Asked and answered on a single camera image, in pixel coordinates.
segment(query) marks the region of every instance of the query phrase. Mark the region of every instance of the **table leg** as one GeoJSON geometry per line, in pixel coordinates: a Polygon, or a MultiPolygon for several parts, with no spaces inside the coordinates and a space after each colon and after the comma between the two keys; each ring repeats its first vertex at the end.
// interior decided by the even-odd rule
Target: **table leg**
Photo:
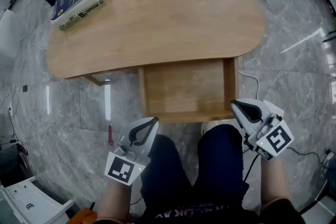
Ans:
{"type": "Polygon", "coordinates": [[[231,100],[239,97],[238,59],[223,59],[224,68],[224,107],[231,111],[231,100]]]}
{"type": "Polygon", "coordinates": [[[99,81],[98,79],[96,79],[93,76],[84,76],[84,78],[86,78],[87,80],[91,81],[92,83],[94,83],[97,86],[101,86],[102,85],[102,82],[99,81]]]}

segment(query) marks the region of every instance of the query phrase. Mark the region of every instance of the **dark navy pants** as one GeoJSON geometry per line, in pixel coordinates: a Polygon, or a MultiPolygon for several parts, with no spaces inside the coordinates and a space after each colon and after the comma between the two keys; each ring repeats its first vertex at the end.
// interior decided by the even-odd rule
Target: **dark navy pants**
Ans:
{"type": "Polygon", "coordinates": [[[240,206],[249,187],[243,181],[241,135],[232,125],[218,125],[198,143],[198,179],[188,181],[175,144],[157,135],[142,173],[141,195],[150,211],[195,205],[198,202],[225,202],[240,206]]]}

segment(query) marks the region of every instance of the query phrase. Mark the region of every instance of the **person's knee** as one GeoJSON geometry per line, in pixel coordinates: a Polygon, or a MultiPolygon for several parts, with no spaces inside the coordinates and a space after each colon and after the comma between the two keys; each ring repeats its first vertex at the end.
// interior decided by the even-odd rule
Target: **person's knee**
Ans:
{"type": "Polygon", "coordinates": [[[175,143],[167,136],[162,134],[157,134],[155,136],[151,151],[149,153],[150,156],[161,154],[165,152],[175,153],[177,152],[175,143]]]}
{"type": "Polygon", "coordinates": [[[201,141],[216,141],[219,143],[233,142],[235,144],[241,144],[241,139],[242,136],[234,126],[221,124],[207,131],[201,141]]]}

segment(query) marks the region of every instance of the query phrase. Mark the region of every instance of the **red tool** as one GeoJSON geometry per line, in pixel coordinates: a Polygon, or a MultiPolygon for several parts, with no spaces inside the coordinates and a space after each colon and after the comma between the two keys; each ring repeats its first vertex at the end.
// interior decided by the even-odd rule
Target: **red tool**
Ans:
{"type": "Polygon", "coordinates": [[[111,125],[109,126],[109,145],[114,146],[114,142],[112,139],[112,126],[111,125]]]}

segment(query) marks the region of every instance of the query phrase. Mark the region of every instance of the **wooden tabletop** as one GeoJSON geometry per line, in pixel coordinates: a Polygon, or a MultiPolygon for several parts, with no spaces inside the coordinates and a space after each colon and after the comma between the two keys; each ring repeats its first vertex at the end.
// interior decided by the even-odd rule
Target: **wooden tabletop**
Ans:
{"type": "Polygon", "coordinates": [[[113,69],[231,58],[254,49],[265,30],[256,0],[106,0],[66,32],[52,31],[50,71],[71,78],[113,69]]]}

